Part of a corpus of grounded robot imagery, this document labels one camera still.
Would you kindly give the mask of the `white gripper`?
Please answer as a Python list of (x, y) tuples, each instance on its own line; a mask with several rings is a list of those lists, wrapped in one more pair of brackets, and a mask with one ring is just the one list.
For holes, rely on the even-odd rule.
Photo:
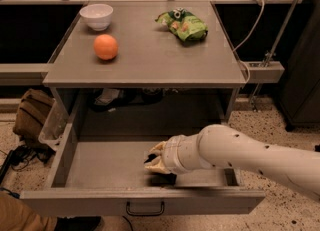
[(198, 136), (178, 135), (167, 142), (162, 141), (149, 150), (150, 155), (161, 155), (157, 163), (148, 162), (144, 167), (154, 173), (185, 174), (198, 169), (212, 169), (213, 166), (200, 156)]

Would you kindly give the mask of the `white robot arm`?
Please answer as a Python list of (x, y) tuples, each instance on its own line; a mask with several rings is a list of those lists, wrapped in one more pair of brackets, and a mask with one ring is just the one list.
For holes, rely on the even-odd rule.
[(320, 153), (263, 143), (220, 124), (158, 143), (144, 166), (154, 173), (176, 175), (215, 167), (240, 169), (320, 200)]

